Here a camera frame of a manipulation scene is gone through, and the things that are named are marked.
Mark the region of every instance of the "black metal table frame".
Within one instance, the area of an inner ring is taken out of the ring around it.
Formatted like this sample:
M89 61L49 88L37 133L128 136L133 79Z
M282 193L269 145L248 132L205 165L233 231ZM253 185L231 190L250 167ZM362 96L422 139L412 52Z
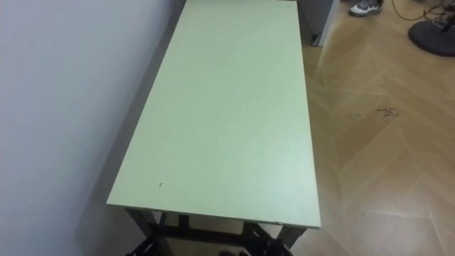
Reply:
M244 222L242 233L233 234L191 228L188 215L179 215L178 226L170 226L165 224L165 213L157 223L154 218L147 220L140 210L127 212L146 239L126 256L172 255L166 238L243 247L251 256L292 256L289 249L306 230L284 226L275 239L257 223Z

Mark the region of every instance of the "cable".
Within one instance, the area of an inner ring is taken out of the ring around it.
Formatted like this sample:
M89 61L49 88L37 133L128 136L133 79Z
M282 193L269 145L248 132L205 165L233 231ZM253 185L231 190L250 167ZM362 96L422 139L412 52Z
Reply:
M421 18L426 18L428 14L432 14L432 12L433 12L435 9L437 9L437 8L439 8L439 7L442 6L442 2L443 2L443 1L441 0L441 3L440 3L440 4L431 7L428 11L424 9L424 13L423 13L421 16L417 17L417 18L405 18L403 15L401 15L401 14L399 13L399 11L397 10L397 7L396 7L396 5L395 5L395 0L392 0L392 5L393 5L393 9L395 10L395 13L396 13L401 19L404 19L405 21L417 21L417 20L420 20Z

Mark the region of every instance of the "white wall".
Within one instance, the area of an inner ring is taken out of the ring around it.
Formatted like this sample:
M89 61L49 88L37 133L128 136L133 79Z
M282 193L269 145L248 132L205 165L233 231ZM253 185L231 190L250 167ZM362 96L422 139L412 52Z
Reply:
M77 234L135 229L87 205L173 4L1 1L0 255L111 255Z

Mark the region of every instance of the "table leg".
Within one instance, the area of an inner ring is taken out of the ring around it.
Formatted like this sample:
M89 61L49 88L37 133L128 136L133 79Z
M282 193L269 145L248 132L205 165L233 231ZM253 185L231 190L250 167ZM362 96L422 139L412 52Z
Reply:
M139 227L139 229L142 231L142 233L146 237L149 237L151 235L151 228L150 228L149 224L150 223L156 224L156 221L155 221L155 218L153 217L153 215L150 213L149 214L150 216L147 218L146 212L143 212L140 210L133 210L133 209L125 209L125 210L128 212L128 214L134 220L134 222ZM159 247L164 255L173 256L171 246L169 246L166 238L156 238L156 240L158 241Z
M292 245L304 234L306 228L291 228L283 226L279 231L277 239L281 240L283 245L291 249Z

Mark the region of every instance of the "shoe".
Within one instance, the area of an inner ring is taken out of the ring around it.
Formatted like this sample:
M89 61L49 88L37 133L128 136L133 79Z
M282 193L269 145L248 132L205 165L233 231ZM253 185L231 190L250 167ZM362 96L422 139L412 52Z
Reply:
M372 14L380 14L382 11L382 1L360 0L355 6L349 9L349 15L354 17L365 17Z

